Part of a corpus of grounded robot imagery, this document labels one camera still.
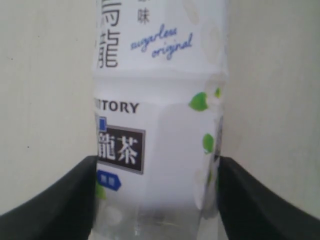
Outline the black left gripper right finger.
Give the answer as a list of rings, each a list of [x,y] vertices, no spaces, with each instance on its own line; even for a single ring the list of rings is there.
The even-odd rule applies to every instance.
[[[271,191],[230,157],[218,167],[217,205],[230,240],[318,240],[320,220]]]

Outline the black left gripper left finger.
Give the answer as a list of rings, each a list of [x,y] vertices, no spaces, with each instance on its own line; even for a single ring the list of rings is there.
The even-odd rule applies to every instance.
[[[2,240],[87,240],[96,215],[97,157],[87,156],[49,188],[0,216]]]

